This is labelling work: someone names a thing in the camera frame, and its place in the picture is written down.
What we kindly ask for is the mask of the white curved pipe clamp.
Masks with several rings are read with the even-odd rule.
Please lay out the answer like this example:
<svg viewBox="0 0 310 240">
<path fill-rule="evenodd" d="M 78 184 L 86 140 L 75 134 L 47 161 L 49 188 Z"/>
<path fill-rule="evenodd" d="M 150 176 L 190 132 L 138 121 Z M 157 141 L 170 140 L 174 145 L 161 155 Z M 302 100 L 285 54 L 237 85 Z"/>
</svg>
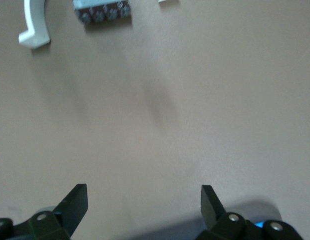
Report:
<svg viewBox="0 0 310 240">
<path fill-rule="evenodd" d="M 18 36 L 19 44 L 37 49 L 51 42 L 45 18 L 46 0 L 23 0 L 27 30 Z"/>
</svg>

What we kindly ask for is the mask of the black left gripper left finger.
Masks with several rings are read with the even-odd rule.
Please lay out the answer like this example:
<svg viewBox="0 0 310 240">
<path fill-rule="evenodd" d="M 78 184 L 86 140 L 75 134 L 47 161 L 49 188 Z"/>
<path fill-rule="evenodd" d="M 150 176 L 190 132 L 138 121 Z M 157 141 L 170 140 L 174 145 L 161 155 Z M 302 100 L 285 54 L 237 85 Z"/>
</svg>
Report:
<svg viewBox="0 0 310 240">
<path fill-rule="evenodd" d="M 0 218 L 0 240 L 71 240 L 87 210 L 87 185 L 77 184 L 53 210 L 35 213 L 17 225 Z"/>
</svg>

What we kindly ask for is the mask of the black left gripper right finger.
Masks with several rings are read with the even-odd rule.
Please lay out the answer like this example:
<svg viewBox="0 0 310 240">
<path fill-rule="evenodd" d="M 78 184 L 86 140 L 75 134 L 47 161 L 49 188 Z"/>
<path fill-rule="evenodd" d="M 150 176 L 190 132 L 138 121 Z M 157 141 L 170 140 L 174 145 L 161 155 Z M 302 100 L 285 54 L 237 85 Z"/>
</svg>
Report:
<svg viewBox="0 0 310 240">
<path fill-rule="evenodd" d="M 290 224 L 267 220 L 261 227 L 227 212 L 211 185 L 201 187 L 201 214 L 207 227 L 195 240 L 304 240 Z"/>
</svg>

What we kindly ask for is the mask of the brown table mat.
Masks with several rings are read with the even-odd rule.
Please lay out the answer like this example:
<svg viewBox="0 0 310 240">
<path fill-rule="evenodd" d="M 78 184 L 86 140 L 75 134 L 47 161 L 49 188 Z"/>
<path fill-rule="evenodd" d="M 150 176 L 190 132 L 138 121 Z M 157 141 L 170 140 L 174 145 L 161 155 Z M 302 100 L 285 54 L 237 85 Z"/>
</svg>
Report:
<svg viewBox="0 0 310 240">
<path fill-rule="evenodd" d="M 0 218 L 87 184 L 73 240 L 135 240 L 223 205 L 270 204 L 310 240 L 310 0 L 131 0 L 83 25 L 48 0 L 31 50 L 0 0 Z"/>
</svg>

